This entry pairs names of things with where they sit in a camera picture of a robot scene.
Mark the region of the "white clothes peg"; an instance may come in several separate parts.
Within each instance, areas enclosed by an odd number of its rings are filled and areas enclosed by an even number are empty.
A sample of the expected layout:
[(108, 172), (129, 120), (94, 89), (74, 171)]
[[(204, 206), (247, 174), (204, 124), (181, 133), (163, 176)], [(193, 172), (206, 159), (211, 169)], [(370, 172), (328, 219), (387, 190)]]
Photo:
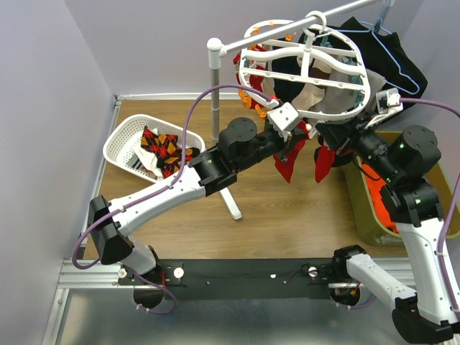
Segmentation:
[(320, 132), (318, 131), (318, 129), (316, 128), (316, 125), (306, 124), (305, 127), (308, 130), (308, 138), (309, 139), (313, 139), (313, 138), (319, 137), (321, 135)]

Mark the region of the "red black santa sock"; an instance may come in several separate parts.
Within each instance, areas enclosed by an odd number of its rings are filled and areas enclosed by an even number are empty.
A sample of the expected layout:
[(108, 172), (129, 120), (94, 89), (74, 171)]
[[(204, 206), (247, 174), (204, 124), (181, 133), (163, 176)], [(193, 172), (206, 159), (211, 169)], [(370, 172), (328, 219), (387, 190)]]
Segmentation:
[(336, 153), (326, 144), (322, 144), (315, 151), (315, 180), (320, 183), (331, 171)]

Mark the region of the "white round sock hanger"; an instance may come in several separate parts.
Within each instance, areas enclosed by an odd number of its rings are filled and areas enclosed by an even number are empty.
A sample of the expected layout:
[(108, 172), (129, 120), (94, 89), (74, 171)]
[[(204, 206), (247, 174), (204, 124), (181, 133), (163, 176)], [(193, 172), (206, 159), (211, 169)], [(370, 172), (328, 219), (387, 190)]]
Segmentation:
[[(332, 86), (340, 89), (358, 91), (362, 94), (362, 101), (353, 109), (343, 111), (339, 114), (327, 114), (297, 109), (298, 113), (305, 119), (312, 122), (325, 121), (345, 121), (357, 116), (364, 110), (366, 102), (370, 97), (370, 86), (367, 80), (367, 69), (364, 66), (364, 59), (358, 46), (345, 34), (327, 25), (326, 14), (321, 11), (311, 11), (309, 16), (313, 17), (314, 22), (300, 27), (304, 38), (295, 42), (295, 31), (289, 30), (284, 37), (271, 36), (261, 42), (253, 43), (243, 47), (241, 59), (243, 61), (258, 60), (268, 62), (268, 70), (251, 70), (241, 65), (239, 74), (242, 86), (245, 86), (249, 95), (257, 99), (261, 106), (256, 105), (262, 118), (272, 109), (276, 101), (281, 101), (274, 92), (274, 80), (294, 81), (298, 83), (308, 83), (314, 86)], [(280, 58), (296, 57), (301, 67), (300, 75), (290, 75), (276, 73), (272, 71), (272, 61)], [(347, 83), (343, 81), (332, 81), (309, 76), (310, 64), (312, 60), (320, 60), (334, 70), (347, 75), (359, 76), (361, 83)], [(260, 92), (249, 87), (244, 76), (246, 74), (260, 75), (265, 77), (263, 82), (264, 91)]]

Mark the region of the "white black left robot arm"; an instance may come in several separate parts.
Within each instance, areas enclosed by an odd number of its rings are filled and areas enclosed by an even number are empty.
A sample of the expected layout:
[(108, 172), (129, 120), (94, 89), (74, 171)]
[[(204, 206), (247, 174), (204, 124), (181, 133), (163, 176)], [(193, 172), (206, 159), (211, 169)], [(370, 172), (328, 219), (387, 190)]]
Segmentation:
[(215, 146), (194, 157), (181, 173), (123, 198), (102, 195), (89, 203), (88, 225), (103, 265), (122, 263), (134, 269), (144, 284), (159, 276), (159, 259), (151, 246), (132, 234), (142, 225), (184, 203), (208, 197), (237, 181), (238, 173), (271, 157), (282, 157), (307, 138), (311, 126), (304, 121), (284, 139), (269, 122), (263, 132), (248, 118), (233, 119), (218, 136)]

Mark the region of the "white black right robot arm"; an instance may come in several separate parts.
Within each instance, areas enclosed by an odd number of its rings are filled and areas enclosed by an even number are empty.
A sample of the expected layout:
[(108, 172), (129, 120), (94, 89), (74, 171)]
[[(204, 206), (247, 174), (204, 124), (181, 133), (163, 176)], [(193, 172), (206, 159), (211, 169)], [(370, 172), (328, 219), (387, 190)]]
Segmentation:
[(362, 283), (391, 311), (392, 322), (410, 344), (437, 344), (459, 333), (459, 287), (445, 244), (450, 219), (425, 175), (441, 159), (430, 129), (412, 125), (389, 144), (356, 120), (319, 123), (316, 130), (335, 153), (353, 152), (384, 181), (382, 202), (402, 237), (413, 273), (409, 288), (378, 266), (361, 247), (337, 249), (332, 276)]

